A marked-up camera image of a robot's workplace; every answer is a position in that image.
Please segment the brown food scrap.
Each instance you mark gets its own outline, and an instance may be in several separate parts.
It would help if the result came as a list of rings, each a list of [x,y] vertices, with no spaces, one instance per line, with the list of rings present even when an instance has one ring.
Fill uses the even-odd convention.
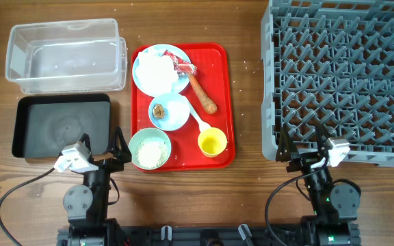
[[[159,120],[164,119],[166,116],[166,110],[163,108],[162,105],[155,104],[153,107],[153,116]]]

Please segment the white rice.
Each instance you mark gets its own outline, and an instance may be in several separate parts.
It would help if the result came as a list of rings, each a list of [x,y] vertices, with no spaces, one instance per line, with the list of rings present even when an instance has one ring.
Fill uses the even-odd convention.
[[[168,159],[168,147],[164,140],[158,137],[145,139],[136,148],[136,159],[144,169],[156,169]]]

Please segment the yellow plastic cup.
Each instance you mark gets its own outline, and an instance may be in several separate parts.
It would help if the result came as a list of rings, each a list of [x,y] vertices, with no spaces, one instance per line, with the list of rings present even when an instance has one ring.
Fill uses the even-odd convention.
[[[227,147],[227,143],[225,133],[214,127],[204,130],[198,136],[198,147],[209,158],[214,158],[222,153]]]

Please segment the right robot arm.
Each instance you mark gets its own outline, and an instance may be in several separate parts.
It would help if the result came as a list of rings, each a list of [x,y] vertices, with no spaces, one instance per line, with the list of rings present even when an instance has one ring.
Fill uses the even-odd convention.
[[[360,245],[357,220],[360,187],[347,179],[334,180],[329,168],[336,167],[350,151],[343,137],[332,136],[324,126],[313,130],[317,149],[300,152],[287,125],[280,131],[276,160],[288,162],[287,172],[300,172],[314,215],[303,216],[298,225],[282,225],[274,233],[283,245]]]

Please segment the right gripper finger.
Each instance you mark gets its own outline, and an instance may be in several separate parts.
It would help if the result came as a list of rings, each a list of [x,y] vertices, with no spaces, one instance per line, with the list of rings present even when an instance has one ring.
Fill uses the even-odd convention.
[[[279,144],[276,151],[277,161],[292,161],[297,158],[298,149],[294,144],[287,126],[283,126],[280,130]]]
[[[316,143],[317,149],[320,154],[324,154],[326,151],[326,140],[330,137],[330,133],[326,127],[322,124],[315,125]]]

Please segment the red snack wrapper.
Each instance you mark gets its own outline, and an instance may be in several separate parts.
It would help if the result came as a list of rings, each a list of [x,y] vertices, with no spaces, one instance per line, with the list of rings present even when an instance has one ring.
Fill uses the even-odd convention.
[[[165,50],[162,55],[167,56],[172,60],[174,70],[177,72],[179,76],[188,75],[188,74],[196,75],[197,67],[191,64],[189,61],[186,61],[174,55],[169,50]]]

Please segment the white tissue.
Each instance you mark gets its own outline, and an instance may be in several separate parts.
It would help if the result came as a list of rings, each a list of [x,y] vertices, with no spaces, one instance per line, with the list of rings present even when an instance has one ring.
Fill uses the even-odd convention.
[[[137,87],[152,97],[171,92],[179,79],[172,59],[153,49],[138,53],[134,75]]]

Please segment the light blue bowl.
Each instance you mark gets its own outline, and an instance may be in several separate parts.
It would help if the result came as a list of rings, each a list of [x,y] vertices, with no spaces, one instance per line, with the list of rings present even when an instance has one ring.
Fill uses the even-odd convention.
[[[155,107],[161,106],[163,117],[155,116]],[[154,126],[163,131],[176,131],[187,121],[190,115],[189,101],[177,93],[165,93],[153,98],[148,106],[148,118]]]

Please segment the green bowl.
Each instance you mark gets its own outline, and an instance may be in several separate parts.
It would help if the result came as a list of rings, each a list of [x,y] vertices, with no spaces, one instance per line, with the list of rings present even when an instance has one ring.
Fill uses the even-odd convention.
[[[151,138],[151,137],[158,137],[166,142],[167,147],[168,147],[168,159],[170,158],[171,151],[172,151],[172,144],[171,144],[170,138],[163,131],[159,130],[158,128],[144,128],[144,129],[138,131],[136,134],[134,134],[134,136],[132,136],[132,138],[129,142],[129,149],[132,154],[133,164],[143,170],[154,170],[154,169],[144,169],[143,167],[141,167],[139,165],[139,163],[137,162],[137,159],[136,159],[136,148],[141,144],[142,141],[144,141],[145,139]]]

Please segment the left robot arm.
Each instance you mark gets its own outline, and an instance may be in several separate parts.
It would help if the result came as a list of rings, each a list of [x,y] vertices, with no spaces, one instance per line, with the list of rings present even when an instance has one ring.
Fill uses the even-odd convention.
[[[109,201],[109,191],[116,183],[112,173],[121,172],[132,156],[119,126],[106,150],[111,158],[94,160],[90,137],[84,133],[80,140],[66,146],[59,155],[54,168],[81,174],[83,183],[76,185],[64,195],[63,205],[68,213],[69,228],[60,230],[58,245],[130,245],[131,239],[121,229],[116,219],[107,217],[107,209],[115,202]]]

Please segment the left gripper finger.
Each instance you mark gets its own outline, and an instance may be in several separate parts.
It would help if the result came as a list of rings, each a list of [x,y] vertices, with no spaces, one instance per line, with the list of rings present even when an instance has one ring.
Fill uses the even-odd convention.
[[[111,153],[114,158],[130,158],[131,152],[122,134],[122,129],[116,126],[114,133],[109,139],[107,152]]]
[[[87,133],[84,133],[78,141],[80,148],[84,152],[91,152],[90,137]]]

